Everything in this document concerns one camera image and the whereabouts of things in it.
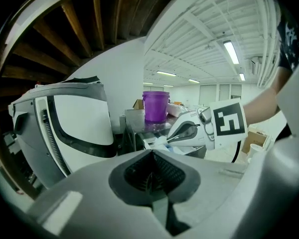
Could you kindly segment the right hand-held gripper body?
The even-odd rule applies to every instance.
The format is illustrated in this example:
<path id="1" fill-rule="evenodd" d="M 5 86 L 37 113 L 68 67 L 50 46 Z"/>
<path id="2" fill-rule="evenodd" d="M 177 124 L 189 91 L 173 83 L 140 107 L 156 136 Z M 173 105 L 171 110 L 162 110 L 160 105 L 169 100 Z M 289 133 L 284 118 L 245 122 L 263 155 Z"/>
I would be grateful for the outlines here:
<path id="1" fill-rule="evenodd" d="M 248 135 L 245 112 L 239 98 L 212 102 L 206 109 L 199 108 L 197 115 L 207 150 L 238 143 Z"/>

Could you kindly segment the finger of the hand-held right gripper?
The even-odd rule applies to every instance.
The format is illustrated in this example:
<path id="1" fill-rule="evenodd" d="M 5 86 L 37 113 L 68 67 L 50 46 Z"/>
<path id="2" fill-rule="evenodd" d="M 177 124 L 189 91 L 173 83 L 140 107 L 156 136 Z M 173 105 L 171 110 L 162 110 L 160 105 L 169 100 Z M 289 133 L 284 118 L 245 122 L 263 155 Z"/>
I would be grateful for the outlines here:
<path id="1" fill-rule="evenodd" d="M 167 135 L 167 142 L 171 146 L 204 146 L 205 140 L 201 130 L 201 127 L 179 127 L 176 130 L 170 129 Z"/>
<path id="2" fill-rule="evenodd" d="M 181 114 L 172 125 L 167 140 L 191 139 L 197 134 L 199 119 L 197 114 Z"/>

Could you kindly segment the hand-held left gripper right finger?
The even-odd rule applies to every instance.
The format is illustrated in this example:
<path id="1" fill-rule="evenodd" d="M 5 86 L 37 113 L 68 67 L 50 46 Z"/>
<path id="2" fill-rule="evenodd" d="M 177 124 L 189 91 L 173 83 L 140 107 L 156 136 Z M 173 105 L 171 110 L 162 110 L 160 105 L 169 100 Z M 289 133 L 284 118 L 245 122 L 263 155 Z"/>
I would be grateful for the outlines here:
<path id="1" fill-rule="evenodd" d="M 247 164 L 152 152 L 167 191 L 166 229 L 172 236 L 233 236 L 246 210 L 240 200 Z"/>

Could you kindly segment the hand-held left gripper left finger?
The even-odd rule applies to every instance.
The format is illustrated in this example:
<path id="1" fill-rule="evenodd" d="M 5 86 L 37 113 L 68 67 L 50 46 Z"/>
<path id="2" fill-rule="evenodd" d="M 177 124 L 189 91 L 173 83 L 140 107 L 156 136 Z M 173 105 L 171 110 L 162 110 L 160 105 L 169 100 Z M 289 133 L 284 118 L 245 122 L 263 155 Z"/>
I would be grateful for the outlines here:
<path id="1" fill-rule="evenodd" d="M 85 166 L 43 192 L 27 214 L 55 236 L 167 236 L 151 208 L 128 205 L 109 177 L 137 151 Z"/>

